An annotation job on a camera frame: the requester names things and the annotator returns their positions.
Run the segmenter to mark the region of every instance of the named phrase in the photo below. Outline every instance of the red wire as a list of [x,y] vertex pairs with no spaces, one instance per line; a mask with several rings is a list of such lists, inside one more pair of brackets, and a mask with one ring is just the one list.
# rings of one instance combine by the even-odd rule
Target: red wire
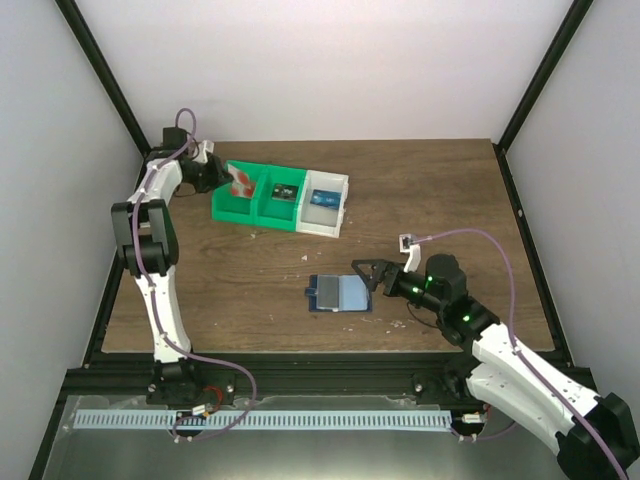
[[214,407],[214,412],[217,412],[220,409],[220,405],[222,405],[222,400],[224,399],[224,393],[218,387],[214,387],[213,385],[208,385],[202,389],[203,392],[215,392],[218,397],[218,403]]

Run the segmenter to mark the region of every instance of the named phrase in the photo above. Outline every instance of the white backdrop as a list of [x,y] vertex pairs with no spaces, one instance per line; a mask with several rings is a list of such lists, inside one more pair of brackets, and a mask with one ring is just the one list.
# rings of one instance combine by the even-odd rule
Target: white backdrop
[[78,0],[152,144],[497,141],[570,0]]
[[640,433],[639,18],[593,3],[508,156],[576,362]]
[[25,479],[77,368],[142,158],[55,2],[0,6],[0,478]]

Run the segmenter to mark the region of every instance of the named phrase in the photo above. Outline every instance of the wooden tabletop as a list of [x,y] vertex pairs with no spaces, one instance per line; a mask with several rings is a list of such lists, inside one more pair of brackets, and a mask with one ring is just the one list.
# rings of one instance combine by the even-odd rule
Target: wooden tabletop
[[[367,314],[311,313],[304,289],[309,275],[353,273],[354,259],[406,260],[398,252],[400,233],[463,227],[485,229],[502,243],[516,279],[516,333],[534,349],[552,349],[488,140],[217,143],[216,153],[347,174],[349,196],[339,239],[215,222],[211,194],[171,200],[180,243],[176,290],[196,351],[453,350],[437,330],[412,320],[400,298],[376,293]],[[472,295],[506,319],[508,280],[495,247],[463,234],[425,245],[422,257],[440,252],[456,255]],[[433,320],[429,312],[418,315]],[[128,272],[103,350],[152,350],[144,303]]]

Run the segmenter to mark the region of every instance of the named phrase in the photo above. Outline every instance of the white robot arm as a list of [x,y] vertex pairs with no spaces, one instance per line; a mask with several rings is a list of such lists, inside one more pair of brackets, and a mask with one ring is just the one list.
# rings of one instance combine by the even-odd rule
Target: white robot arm
[[400,251],[409,254],[405,264],[354,260],[352,267],[370,291],[384,284],[384,295],[436,313],[443,336],[464,352],[443,375],[450,393],[476,398],[510,416],[549,447],[569,478],[620,478],[614,462],[628,468],[640,455],[628,405],[613,393],[600,397],[512,337],[495,314],[469,295],[466,275],[453,255],[433,255],[425,274],[417,273],[417,243],[413,235],[400,236]]
[[[154,158],[147,162],[145,177],[140,182],[147,188],[139,187],[126,202],[113,205],[111,215],[118,255],[124,261],[125,268],[135,277],[147,307],[153,332],[154,359],[162,364],[173,364],[184,359],[184,355],[170,348],[158,332],[151,304],[150,283],[140,272],[136,261],[133,231],[138,228],[140,232],[142,262],[151,283],[155,285],[160,324],[173,344],[190,352],[191,342],[184,330],[176,297],[175,265],[179,251],[168,205],[176,188],[183,182],[192,184],[196,193],[206,193],[230,182],[231,176],[222,168],[220,159],[213,155],[214,145],[208,140],[197,146],[197,155],[194,157],[188,158],[185,153],[167,161],[184,144],[187,134],[175,127],[165,129],[164,135],[163,147],[155,151]],[[132,212],[138,201],[141,202],[139,225],[134,226]]]

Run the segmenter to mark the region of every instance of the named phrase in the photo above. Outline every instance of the white cable tray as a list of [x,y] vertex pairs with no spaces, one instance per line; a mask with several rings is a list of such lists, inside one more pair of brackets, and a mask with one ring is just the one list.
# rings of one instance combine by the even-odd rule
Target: white cable tray
[[[175,410],[78,410],[73,428],[82,430],[167,430]],[[206,420],[187,419],[178,429],[218,430],[242,412],[219,411]],[[447,432],[449,411],[253,411],[234,430],[401,430]]]

